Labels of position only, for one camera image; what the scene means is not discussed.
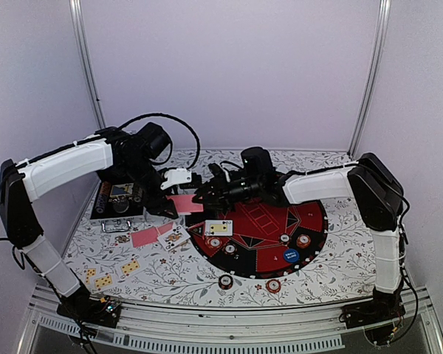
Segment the round red and black mat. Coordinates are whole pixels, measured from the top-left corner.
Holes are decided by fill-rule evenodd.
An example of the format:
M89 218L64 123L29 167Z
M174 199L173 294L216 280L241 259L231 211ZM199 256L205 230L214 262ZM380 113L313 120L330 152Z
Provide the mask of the round red and black mat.
M233 236L204 236L206 220L232 220ZM266 279L309 264L325 244L328 219L320 201L288 208L239 203L227 214L188 215L186 227L196 249L215 267L240 277Z

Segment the blue poker chip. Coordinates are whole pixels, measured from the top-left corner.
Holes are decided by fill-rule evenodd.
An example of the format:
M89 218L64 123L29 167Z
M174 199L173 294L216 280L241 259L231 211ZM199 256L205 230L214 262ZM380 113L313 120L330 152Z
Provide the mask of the blue poker chip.
M289 263L296 263L301 258L299 253L294 249L288 249L284 252L284 259Z

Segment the metal corner bracket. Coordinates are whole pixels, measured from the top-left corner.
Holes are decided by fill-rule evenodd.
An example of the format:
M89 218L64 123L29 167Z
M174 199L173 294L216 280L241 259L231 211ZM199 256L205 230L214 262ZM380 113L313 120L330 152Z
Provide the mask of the metal corner bracket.
M377 18L376 38L371 59L371 66L369 68L368 80L363 94L363 101L361 102L360 112L354 126L353 137L348 149L348 154L353 159L356 157L357 149L360 144L361 136L363 134L366 117L368 116L369 107L371 105L374 85L376 83L377 72L379 71L379 64L382 56L382 50L385 43L385 35L387 32L389 10L391 8L391 0L380 0L379 15Z
M80 0L69 0L71 7L72 24L74 26L75 39L77 40L78 50L80 54L80 61L83 67L83 73L87 82L87 89L89 91L90 100L92 101L92 108L94 110L95 120L99 129L106 127L105 119L103 117L100 99L98 97L97 86L95 85L92 65L90 63L89 48L87 46L85 29L83 26L82 7Z

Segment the white wall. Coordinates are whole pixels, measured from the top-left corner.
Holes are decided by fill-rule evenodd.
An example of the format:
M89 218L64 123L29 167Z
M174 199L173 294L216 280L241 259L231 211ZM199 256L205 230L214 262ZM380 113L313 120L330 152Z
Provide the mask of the white wall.
M1 0L0 164L31 158L95 129L69 2ZM34 203L58 249L94 178L74 181ZM11 353L37 280L31 270L18 268L10 249L9 243L0 243L0 354Z
M82 1L109 125L162 111L187 120L205 148L344 151L360 110L379 5ZM194 146L184 128L164 124L176 148Z
M392 1L366 151L384 160L412 204L408 262L443 329L443 1Z

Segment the slotted vent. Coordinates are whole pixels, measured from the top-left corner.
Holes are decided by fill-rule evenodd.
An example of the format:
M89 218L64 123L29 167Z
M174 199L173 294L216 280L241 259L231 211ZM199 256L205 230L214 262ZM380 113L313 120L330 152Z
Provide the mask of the slotted vent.
M64 334L78 336L79 327L72 321L57 319L41 314L40 325ZM329 350L342 349L345 346L341 336L330 336L305 341L290 341L285 344L187 344L145 339L139 336L115 333L112 341L95 339L96 342L115 347L154 354L289 354L289 353L321 353Z

